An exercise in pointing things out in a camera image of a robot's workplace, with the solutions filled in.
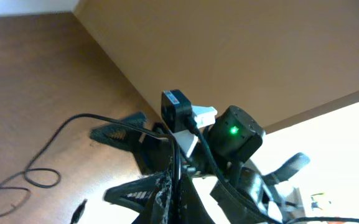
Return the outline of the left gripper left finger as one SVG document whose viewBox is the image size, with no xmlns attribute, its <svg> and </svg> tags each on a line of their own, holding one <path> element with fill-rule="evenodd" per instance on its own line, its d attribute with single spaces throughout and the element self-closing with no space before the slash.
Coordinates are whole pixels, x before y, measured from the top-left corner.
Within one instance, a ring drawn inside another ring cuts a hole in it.
<svg viewBox="0 0 359 224">
<path fill-rule="evenodd" d="M 170 172 L 163 172 L 153 182 L 152 194 L 133 224 L 168 224 L 172 205 L 173 184 Z"/>
</svg>

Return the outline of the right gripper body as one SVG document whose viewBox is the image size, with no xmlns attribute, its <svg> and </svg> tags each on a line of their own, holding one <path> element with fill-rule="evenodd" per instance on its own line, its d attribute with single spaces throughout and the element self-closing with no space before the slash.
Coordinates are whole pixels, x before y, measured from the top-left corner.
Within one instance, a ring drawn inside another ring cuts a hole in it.
<svg viewBox="0 0 359 224">
<path fill-rule="evenodd" d="M 134 150 L 134 158 L 142 175 L 151 175 L 167 170 L 172 162 L 173 152 L 170 143 L 145 136 Z M 180 156 L 181 171 L 191 177 L 210 175 L 201 143 L 198 142 L 189 158 Z"/>
</svg>

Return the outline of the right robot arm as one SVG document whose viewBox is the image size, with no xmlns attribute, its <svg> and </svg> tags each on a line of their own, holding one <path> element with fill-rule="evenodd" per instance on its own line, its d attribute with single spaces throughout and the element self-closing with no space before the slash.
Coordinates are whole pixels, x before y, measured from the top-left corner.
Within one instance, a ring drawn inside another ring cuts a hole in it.
<svg viewBox="0 0 359 224">
<path fill-rule="evenodd" d="M 241 108 L 217 116 L 211 107 L 163 107 L 162 116 L 150 130 L 142 113 L 91 130 L 92 140 L 132 152 L 142 170 L 141 179 L 107 189 L 106 202 L 138 212 L 136 223 L 211 223 L 192 181 L 213 175 L 218 181 L 210 194 L 231 223 L 291 221 L 301 205 L 276 187 L 309 163 L 305 154 L 261 175 L 250 157 L 265 132 Z"/>
</svg>

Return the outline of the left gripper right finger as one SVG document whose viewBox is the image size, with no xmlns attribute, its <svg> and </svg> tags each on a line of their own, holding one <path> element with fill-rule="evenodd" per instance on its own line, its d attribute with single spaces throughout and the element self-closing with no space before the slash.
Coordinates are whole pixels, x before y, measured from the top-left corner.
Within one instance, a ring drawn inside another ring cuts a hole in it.
<svg viewBox="0 0 359 224">
<path fill-rule="evenodd" d="M 203 206 L 192 179 L 188 175 L 182 174 L 179 188 L 179 223 L 215 224 Z"/>
</svg>

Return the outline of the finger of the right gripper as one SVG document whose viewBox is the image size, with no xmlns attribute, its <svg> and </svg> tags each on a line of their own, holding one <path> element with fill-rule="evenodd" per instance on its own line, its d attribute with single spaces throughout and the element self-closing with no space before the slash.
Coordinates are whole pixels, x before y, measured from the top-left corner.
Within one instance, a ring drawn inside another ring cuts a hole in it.
<svg viewBox="0 0 359 224">
<path fill-rule="evenodd" d="M 121 119 L 121 122 L 143 128 L 147 121 L 143 112 L 137 112 Z M 117 124 L 105 124 L 90 131 L 90 139 L 120 150 L 133 152 L 140 145 L 142 133 Z"/>
<path fill-rule="evenodd" d="M 103 200 L 141 213 L 152 194 L 153 182 L 161 173 L 109 188 L 105 191 Z"/>
</svg>

